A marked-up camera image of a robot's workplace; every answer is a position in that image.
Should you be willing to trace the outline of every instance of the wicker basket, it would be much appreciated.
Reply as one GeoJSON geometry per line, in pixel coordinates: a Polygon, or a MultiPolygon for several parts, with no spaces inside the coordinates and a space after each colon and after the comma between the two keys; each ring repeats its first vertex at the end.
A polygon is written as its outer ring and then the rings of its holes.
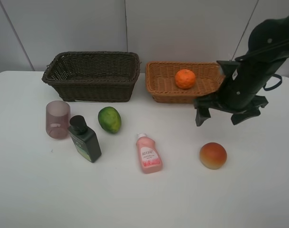
{"type": "Polygon", "coordinates": [[[64,52],[43,74],[64,101],[127,102],[140,73],[139,57],[127,52],[64,52]]]}
{"type": "Polygon", "coordinates": [[[146,65],[146,88],[160,103],[193,103],[194,98],[215,92],[224,79],[217,63],[149,62],[146,65]],[[195,85],[188,90],[175,84],[175,75],[189,69],[196,75],[195,85]]]}

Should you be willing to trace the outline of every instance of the orange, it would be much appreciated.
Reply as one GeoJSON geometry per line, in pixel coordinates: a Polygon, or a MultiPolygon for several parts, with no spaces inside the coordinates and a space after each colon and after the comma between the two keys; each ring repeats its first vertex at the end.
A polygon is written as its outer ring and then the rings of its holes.
{"type": "Polygon", "coordinates": [[[190,89],[196,81],[195,74],[187,69],[179,70],[175,76],[175,83],[181,89],[190,89]]]}

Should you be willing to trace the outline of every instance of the basket rim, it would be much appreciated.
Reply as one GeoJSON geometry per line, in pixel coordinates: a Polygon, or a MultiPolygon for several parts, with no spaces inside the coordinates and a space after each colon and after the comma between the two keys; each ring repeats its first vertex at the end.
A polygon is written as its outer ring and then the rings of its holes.
{"type": "Polygon", "coordinates": [[[61,52],[55,56],[53,61],[47,65],[46,70],[43,73],[42,81],[49,84],[49,85],[116,85],[116,86],[121,86],[121,85],[132,85],[135,84],[136,81],[138,80],[140,74],[140,60],[139,56],[134,53],[134,52],[121,52],[121,51],[67,51],[67,52],[61,52]],[[127,55],[127,56],[133,56],[136,61],[136,68],[134,69],[133,72],[133,77],[129,80],[109,80],[109,79],[99,79],[95,80],[90,79],[90,80],[75,80],[75,79],[69,79],[69,80],[56,80],[56,79],[51,79],[48,78],[48,75],[51,73],[53,68],[56,65],[56,62],[59,58],[61,58],[64,55],[87,55],[87,54],[102,54],[102,55],[127,55]]]}
{"type": "Polygon", "coordinates": [[[150,65],[153,65],[153,64],[177,64],[177,65],[180,65],[180,64],[187,64],[187,65],[213,65],[215,67],[219,67],[219,64],[216,63],[216,62],[177,62],[177,61],[150,61],[146,64],[146,68],[145,68],[145,86],[146,86],[146,89],[149,93],[151,93],[152,95],[159,95],[159,96],[171,96],[171,95],[174,95],[174,96],[191,96],[193,97],[194,96],[194,93],[191,93],[190,91],[186,90],[186,91],[168,91],[168,92],[160,92],[158,90],[155,90],[155,89],[152,89],[150,87],[150,83],[149,83],[149,67],[150,65]]]}

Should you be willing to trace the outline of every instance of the white bottle cap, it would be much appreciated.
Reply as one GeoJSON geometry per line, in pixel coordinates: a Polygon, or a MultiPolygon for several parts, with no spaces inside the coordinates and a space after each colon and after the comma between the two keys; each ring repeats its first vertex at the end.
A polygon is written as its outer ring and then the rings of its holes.
{"type": "Polygon", "coordinates": [[[147,137],[147,135],[145,133],[138,133],[137,134],[138,139],[141,137],[147,137]]]}

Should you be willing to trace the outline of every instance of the bottle label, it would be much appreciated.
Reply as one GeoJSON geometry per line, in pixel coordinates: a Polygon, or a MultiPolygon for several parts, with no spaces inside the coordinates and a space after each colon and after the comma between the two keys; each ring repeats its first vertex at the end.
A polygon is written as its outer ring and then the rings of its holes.
{"type": "Polygon", "coordinates": [[[156,151],[149,147],[142,147],[140,149],[142,164],[144,167],[160,164],[160,158],[156,151]]]}
{"type": "Polygon", "coordinates": [[[70,136],[72,137],[72,140],[73,140],[75,147],[76,147],[77,151],[79,152],[79,154],[81,154],[83,157],[85,157],[87,160],[89,160],[91,162],[92,160],[87,153],[85,143],[82,142],[81,140],[79,140],[77,137],[75,137],[72,134],[70,134],[70,136]]]}

